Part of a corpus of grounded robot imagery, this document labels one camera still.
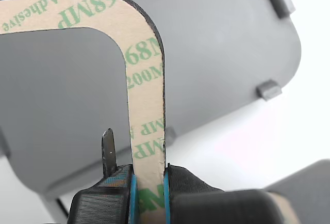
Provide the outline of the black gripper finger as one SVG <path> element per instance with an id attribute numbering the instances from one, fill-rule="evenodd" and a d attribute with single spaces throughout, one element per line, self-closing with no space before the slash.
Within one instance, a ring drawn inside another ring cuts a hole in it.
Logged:
<path id="1" fill-rule="evenodd" d="M 112 129 L 102 135 L 103 178 L 73 197 L 67 223 L 139 223 L 132 164 L 118 166 Z"/>
<path id="2" fill-rule="evenodd" d="M 299 223 L 290 202 L 262 189 L 224 191 L 188 169 L 164 173 L 166 223 Z"/>

